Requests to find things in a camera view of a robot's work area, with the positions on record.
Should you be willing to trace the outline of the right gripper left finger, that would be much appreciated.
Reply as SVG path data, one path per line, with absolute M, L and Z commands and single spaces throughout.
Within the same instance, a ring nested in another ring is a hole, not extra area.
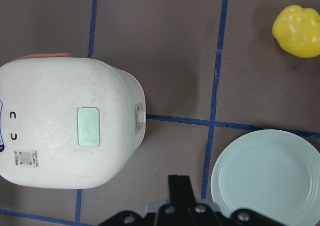
M 168 177 L 168 203 L 167 215 L 169 225 L 184 225 L 183 219 L 183 197 L 181 191 L 182 175 L 170 175 Z

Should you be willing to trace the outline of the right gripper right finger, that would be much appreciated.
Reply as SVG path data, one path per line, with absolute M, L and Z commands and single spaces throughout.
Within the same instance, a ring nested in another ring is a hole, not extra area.
M 178 201 L 178 225 L 195 225 L 196 224 L 196 212 L 195 205 L 196 199 L 192 188 L 191 180 L 189 176 L 178 176 L 179 185 L 179 201 Z

